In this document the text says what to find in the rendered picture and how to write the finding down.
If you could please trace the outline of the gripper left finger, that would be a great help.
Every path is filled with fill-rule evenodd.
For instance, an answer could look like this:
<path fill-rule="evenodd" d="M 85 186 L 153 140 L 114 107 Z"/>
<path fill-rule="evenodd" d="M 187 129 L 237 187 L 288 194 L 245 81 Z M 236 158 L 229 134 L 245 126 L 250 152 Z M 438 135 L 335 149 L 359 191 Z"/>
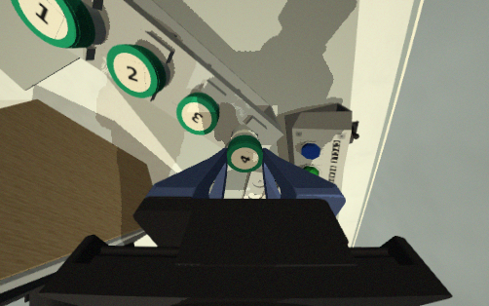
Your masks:
<path fill-rule="evenodd" d="M 224 199 L 227 169 L 227 148 L 223 148 L 210 158 L 155 183 L 146 197 L 182 196 L 193 199 Z"/>

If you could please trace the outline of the grey sloping control panel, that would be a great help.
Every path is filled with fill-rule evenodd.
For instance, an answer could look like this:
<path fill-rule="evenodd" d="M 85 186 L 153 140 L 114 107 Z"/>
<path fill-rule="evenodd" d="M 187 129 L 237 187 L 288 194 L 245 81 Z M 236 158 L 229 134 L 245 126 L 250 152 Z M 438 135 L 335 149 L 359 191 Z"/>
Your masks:
<path fill-rule="evenodd" d="M 340 189 L 349 144 L 359 138 L 359 121 L 352 118 L 353 111 L 340 103 L 285 115 L 289 163 Z"/>

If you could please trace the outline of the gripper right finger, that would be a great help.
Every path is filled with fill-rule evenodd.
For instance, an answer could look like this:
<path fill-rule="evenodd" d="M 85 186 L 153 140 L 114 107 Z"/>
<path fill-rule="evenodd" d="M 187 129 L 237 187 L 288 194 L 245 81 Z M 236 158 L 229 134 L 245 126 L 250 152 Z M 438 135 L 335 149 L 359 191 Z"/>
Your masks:
<path fill-rule="evenodd" d="M 289 163 L 267 148 L 263 148 L 262 172 L 266 199 L 323 199 L 335 216 L 346 203 L 336 184 Z"/>

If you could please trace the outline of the green screw cap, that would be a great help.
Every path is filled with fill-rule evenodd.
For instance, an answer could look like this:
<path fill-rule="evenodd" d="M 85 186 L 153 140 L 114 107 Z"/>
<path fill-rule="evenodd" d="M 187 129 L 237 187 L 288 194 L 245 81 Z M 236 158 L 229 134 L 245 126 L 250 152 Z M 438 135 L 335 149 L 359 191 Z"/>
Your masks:
<path fill-rule="evenodd" d="M 93 19 L 81 0 L 11 0 L 25 25 L 59 48 L 88 48 L 95 38 Z"/>
<path fill-rule="evenodd" d="M 131 96 L 153 96 L 166 84 L 166 71 L 161 61 L 145 47 L 116 45 L 109 50 L 106 63 L 114 82 Z"/>
<path fill-rule="evenodd" d="M 253 172 L 262 165 L 263 149 L 260 141 L 251 135 L 233 138 L 227 148 L 227 162 L 237 172 Z"/>
<path fill-rule="evenodd" d="M 219 119 L 219 107 L 215 100 L 204 93 L 192 93 L 182 99 L 176 108 L 180 125 L 189 133 L 211 133 Z"/>

